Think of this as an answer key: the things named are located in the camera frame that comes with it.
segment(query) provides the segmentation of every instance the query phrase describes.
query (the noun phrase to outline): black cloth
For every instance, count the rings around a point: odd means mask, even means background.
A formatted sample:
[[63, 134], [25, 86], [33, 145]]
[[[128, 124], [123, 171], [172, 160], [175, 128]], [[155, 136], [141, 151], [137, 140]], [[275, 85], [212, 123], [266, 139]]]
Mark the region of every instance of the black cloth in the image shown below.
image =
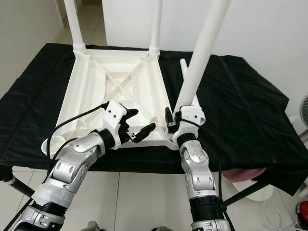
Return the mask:
[[[179, 60], [191, 55], [160, 53], [172, 108], [183, 82]], [[46, 168], [40, 147], [56, 125], [74, 61], [72, 46], [46, 44], [0, 100], [0, 165]], [[288, 98], [230, 55], [211, 56], [197, 96], [206, 116], [198, 139], [211, 170], [218, 171], [218, 156], [223, 170], [268, 167], [257, 180], [274, 176], [274, 186], [294, 194], [308, 176], [308, 151], [284, 113]], [[91, 170], [183, 173], [179, 152], [162, 146], [110, 150]]]

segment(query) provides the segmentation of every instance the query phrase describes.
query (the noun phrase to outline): white cable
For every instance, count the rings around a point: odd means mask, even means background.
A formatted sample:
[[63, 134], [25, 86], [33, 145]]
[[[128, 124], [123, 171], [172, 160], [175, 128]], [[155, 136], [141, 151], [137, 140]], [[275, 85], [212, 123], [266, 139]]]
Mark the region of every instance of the white cable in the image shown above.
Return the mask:
[[[280, 220], [280, 221], [279, 221], [279, 225], [278, 225], [278, 226], [274, 225], [274, 224], [270, 221], [270, 219], [269, 219], [268, 213], [269, 213], [269, 209], [270, 209], [270, 208], [275, 209], [276, 212], [277, 212], [278, 215], [279, 215], [279, 220]], [[286, 231], [286, 230], [307, 231], [307, 230], [303, 230], [303, 229], [300, 229], [300, 228], [295, 227], [295, 225], [299, 224], [300, 222], [295, 222], [295, 223], [293, 223], [293, 224], [291, 224], [291, 225], [283, 226], [283, 227], [282, 227], [282, 215], [281, 215], [281, 212], [280, 212], [280, 210], [279, 210], [276, 206], [273, 206], [273, 205], [269, 205], [269, 206], [267, 206], [267, 207], [265, 208], [265, 218], [266, 218], [268, 224], [270, 224], [270, 225], [273, 227], [273, 228], [270, 228], [270, 229], [273, 230], [273, 231]]]

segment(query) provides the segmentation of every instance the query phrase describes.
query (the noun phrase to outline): robotic arm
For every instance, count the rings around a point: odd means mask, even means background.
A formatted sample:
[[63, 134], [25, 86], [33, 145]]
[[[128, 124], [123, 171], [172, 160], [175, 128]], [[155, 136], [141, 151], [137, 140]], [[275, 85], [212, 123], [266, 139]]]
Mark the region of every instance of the robotic arm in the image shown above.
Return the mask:
[[117, 149], [132, 140], [140, 142], [154, 129], [155, 124], [144, 127], [138, 134], [129, 132], [126, 120], [138, 113], [119, 103], [109, 102], [104, 116], [105, 128], [74, 140], [60, 151], [62, 156], [45, 183], [32, 195], [34, 203], [29, 205], [12, 231], [58, 231], [64, 223], [64, 215], [81, 186], [88, 169], [108, 149]]
[[200, 106], [189, 105], [175, 113], [175, 121], [166, 108], [166, 122], [172, 140], [180, 148], [181, 165], [185, 172], [187, 195], [192, 213], [193, 231], [231, 231], [224, 219], [212, 172], [208, 167], [209, 158], [202, 149], [198, 128], [205, 123]]
[[[65, 212], [89, 167], [107, 150], [117, 149], [129, 140], [140, 142], [155, 129], [155, 124], [150, 124], [136, 135], [130, 133], [126, 120], [137, 113], [137, 109], [126, 109], [119, 103], [109, 102], [103, 119], [105, 128], [74, 140], [60, 151], [61, 158], [45, 183], [32, 195], [34, 203], [24, 210], [10, 230], [60, 230]], [[193, 219], [192, 230], [231, 231], [229, 222], [224, 219], [215, 182], [208, 167], [208, 155], [197, 140], [198, 128], [205, 123], [201, 107], [183, 106], [175, 113], [175, 120], [167, 108], [166, 122], [173, 142], [180, 148]]]

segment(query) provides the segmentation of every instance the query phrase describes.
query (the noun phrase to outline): cable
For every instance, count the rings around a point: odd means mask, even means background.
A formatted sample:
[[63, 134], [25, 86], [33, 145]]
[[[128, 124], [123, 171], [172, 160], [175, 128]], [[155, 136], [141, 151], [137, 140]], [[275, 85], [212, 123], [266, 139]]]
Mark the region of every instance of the cable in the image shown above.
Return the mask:
[[[58, 149], [58, 151], [55, 153], [54, 157], [52, 158], [52, 165], [55, 164], [55, 159], [57, 158], [57, 155], [60, 153], [60, 151], [69, 143], [74, 141], [77, 138], [72, 138], [70, 140], [67, 140], [64, 144], [62, 144], [62, 146]], [[3, 231], [8, 231], [9, 228], [15, 223], [15, 221], [18, 219], [18, 217], [22, 214], [22, 212], [27, 208], [27, 206], [32, 202], [32, 198], [29, 198], [29, 200], [25, 203], [25, 205], [16, 213], [16, 215], [13, 217], [13, 219], [10, 221], [10, 223], [4, 228]]]
[[193, 125], [195, 125], [195, 126], [197, 126], [198, 128], [200, 128], [204, 133], [206, 133], [206, 134], [208, 134], [210, 137], [211, 137], [211, 139], [214, 141], [214, 144], [215, 144], [215, 146], [216, 146], [216, 151], [217, 151], [217, 156], [218, 156], [218, 162], [219, 162], [219, 172], [218, 172], [218, 195], [219, 195], [219, 202], [220, 202], [220, 205], [222, 206], [222, 212], [223, 212], [223, 214], [225, 215], [225, 217], [226, 217], [226, 220], [229, 222], [229, 225], [230, 225], [230, 228], [231, 228], [231, 231], [235, 231], [235, 228], [234, 228], [234, 226], [233, 226], [233, 224], [232, 224], [232, 222], [231, 222], [231, 219], [230, 219], [230, 217], [229, 217], [229, 215], [228, 215], [228, 213], [227, 213], [227, 208], [224, 206], [224, 203], [223, 203], [223, 199], [222, 199], [222, 188], [221, 188], [221, 174], [222, 174], [222, 170], [221, 170], [221, 159], [220, 159], [220, 155], [219, 155], [219, 153], [218, 153], [218, 149], [217, 149], [217, 143], [216, 143], [216, 140], [215, 140], [215, 138], [213, 137], [213, 135], [212, 134], [210, 134], [207, 130], [205, 130], [205, 128], [204, 127], [202, 127], [202, 126], [200, 126], [200, 125], [198, 125], [198, 124], [196, 124], [196, 123], [194, 123], [194, 122], [192, 122], [192, 121], [190, 121], [190, 120], [187, 120], [187, 119], [181, 119], [181, 121], [184, 121], [184, 122], [186, 122], [186, 123], [189, 123], [189, 124], [193, 124]]
[[60, 151], [69, 143], [72, 142], [74, 140], [76, 140], [77, 138], [72, 138], [70, 140], [67, 140], [64, 144], [62, 144], [62, 146], [58, 149], [58, 151], [55, 153], [55, 155], [53, 156], [52, 160], [51, 160], [51, 166], [53, 167], [55, 164], [55, 160], [58, 156], [58, 154], [60, 153]]
[[[269, 209], [270, 209], [270, 208], [275, 209], [276, 212], [277, 212], [278, 215], [279, 215], [279, 220], [280, 220], [280, 222], [279, 222], [279, 225], [278, 225], [278, 226], [274, 225], [274, 224], [270, 221], [270, 219], [269, 219], [268, 213], [269, 213]], [[284, 231], [284, 230], [290, 230], [290, 229], [292, 229], [292, 230], [297, 230], [297, 231], [307, 231], [307, 230], [304, 230], [304, 229], [300, 229], [300, 228], [294, 227], [295, 225], [300, 224], [300, 222], [295, 222], [295, 223], [293, 223], [293, 224], [291, 224], [291, 225], [283, 226], [283, 227], [282, 227], [282, 214], [281, 214], [280, 210], [279, 210], [276, 206], [274, 206], [274, 205], [269, 205], [269, 206], [267, 206], [267, 207], [265, 208], [265, 218], [266, 218], [267, 222], [273, 227], [273, 228], [270, 228], [270, 230], [273, 230], [273, 231]]]
[[[181, 120], [184, 121], [184, 122], [193, 124], [193, 125], [197, 126], [198, 128], [200, 128], [200, 129], [201, 129], [203, 132], [205, 132], [206, 134], [209, 134], [210, 137], [211, 137], [211, 139], [215, 142], [215, 145], [216, 145], [216, 147], [217, 147], [215, 138], [214, 138], [213, 135], [211, 135], [207, 130], [205, 130], [204, 127], [202, 127], [202, 126], [200, 126], [200, 125], [198, 125], [198, 124], [196, 124], [196, 123], [194, 123], [194, 122], [192, 122], [192, 121], [186, 120], [186, 119], [181, 119]], [[223, 200], [222, 200], [222, 189], [221, 189], [221, 174], [222, 174], [222, 172], [221, 172], [221, 159], [220, 159], [219, 154], [218, 154], [218, 161], [219, 161], [218, 193], [219, 193], [219, 201], [220, 201], [220, 204], [223, 205]], [[278, 215], [279, 215], [280, 224], [279, 224], [278, 226], [273, 225], [273, 223], [272, 223], [272, 222], [270, 221], [270, 219], [269, 219], [268, 210], [269, 210], [270, 208], [274, 208], [274, 209], [277, 211]], [[229, 217], [229, 215], [228, 215], [228, 213], [227, 213], [227, 211], [226, 211], [225, 209], [223, 210], [223, 213], [224, 213], [224, 215], [225, 215], [227, 221], [228, 221], [229, 224], [230, 224], [231, 230], [234, 231], [235, 229], [234, 229], [234, 227], [233, 227], [233, 224], [232, 224], [232, 222], [231, 222], [231, 220], [230, 220], [230, 217]], [[282, 227], [282, 214], [281, 214], [280, 210], [279, 210], [276, 206], [273, 206], [273, 205], [267, 206], [266, 209], [265, 209], [265, 217], [266, 217], [267, 222], [272, 226], [272, 228], [270, 228], [270, 230], [272, 230], [272, 231], [286, 231], [286, 230], [290, 230], [290, 229], [291, 229], [291, 230], [296, 230], [296, 231], [307, 231], [307, 230], [304, 230], [304, 229], [300, 229], [300, 228], [294, 227], [295, 225], [300, 224], [300, 222], [295, 222], [295, 223], [293, 223], [293, 224], [291, 224], [291, 225], [283, 226], [283, 227]]]
[[49, 175], [50, 172], [51, 172], [50, 142], [51, 142], [51, 138], [52, 138], [52, 135], [54, 134], [54, 132], [55, 132], [56, 130], [58, 130], [60, 127], [64, 126], [65, 124], [68, 124], [69, 122], [71, 122], [71, 121], [73, 121], [73, 120], [75, 120], [75, 119], [78, 119], [78, 118], [83, 117], [83, 116], [85, 116], [85, 115], [87, 115], [87, 114], [90, 114], [90, 113], [92, 113], [92, 112], [94, 112], [94, 111], [96, 111], [96, 110], [98, 110], [98, 109], [100, 109], [100, 108], [106, 109], [107, 106], [108, 106], [108, 104], [109, 104], [109, 102], [103, 103], [103, 104], [101, 104], [101, 105], [99, 105], [99, 106], [97, 106], [97, 107], [95, 107], [95, 108], [93, 108], [93, 109], [91, 109], [91, 110], [88, 110], [88, 111], [86, 111], [86, 112], [84, 112], [84, 113], [81, 113], [81, 114], [79, 114], [79, 115], [77, 115], [77, 116], [71, 118], [71, 119], [68, 119], [67, 121], [65, 121], [65, 122], [59, 124], [58, 126], [56, 126], [56, 127], [51, 131], [51, 133], [49, 134], [49, 137], [48, 137], [48, 139], [47, 139], [47, 145], [46, 145], [46, 147], [47, 147], [47, 148], [46, 148], [47, 175]]
[[[52, 135], [54, 134], [54, 132], [59, 129], [60, 127], [64, 126], [65, 124], [68, 124], [69, 122], [75, 120], [75, 119], [78, 119], [80, 117], [83, 117], [87, 114], [90, 114], [100, 108], [104, 108], [106, 109], [107, 106], [108, 106], [109, 102], [106, 102], [106, 103], [102, 103], [101, 105], [91, 109], [91, 110], [88, 110], [82, 114], [79, 114], [71, 119], [68, 119], [67, 121], [59, 124], [58, 126], [56, 126], [52, 131], [51, 133], [49, 134], [49, 137], [47, 138], [47, 145], [46, 145], [46, 158], [47, 158], [47, 176], [46, 178], [44, 179], [44, 181], [42, 182], [45, 183], [47, 177], [49, 176], [50, 172], [51, 172], [51, 165], [54, 164], [55, 162], [55, 159], [57, 157], [57, 155], [60, 153], [60, 151], [71, 141], [77, 139], [77, 138], [72, 138], [70, 140], [67, 140], [64, 144], [62, 144], [62, 146], [58, 149], [58, 151], [55, 153], [54, 157], [52, 158], [52, 160], [50, 160], [50, 142], [51, 142], [51, 138], [52, 138]], [[8, 231], [10, 229], [10, 227], [15, 223], [15, 221], [18, 219], [18, 217], [22, 214], [22, 212], [27, 208], [27, 206], [32, 202], [32, 198], [29, 198], [29, 200], [25, 203], [25, 205], [16, 213], [16, 215], [13, 217], [13, 219], [10, 221], [10, 223], [4, 228], [3, 231]]]

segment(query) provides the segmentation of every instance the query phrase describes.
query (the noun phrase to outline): red object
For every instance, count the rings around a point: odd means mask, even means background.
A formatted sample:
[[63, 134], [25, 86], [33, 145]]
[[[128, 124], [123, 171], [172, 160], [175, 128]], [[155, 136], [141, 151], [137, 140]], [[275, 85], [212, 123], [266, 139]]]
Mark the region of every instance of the red object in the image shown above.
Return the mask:
[[301, 217], [308, 223], [308, 201], [303, 201], [299, 206]]

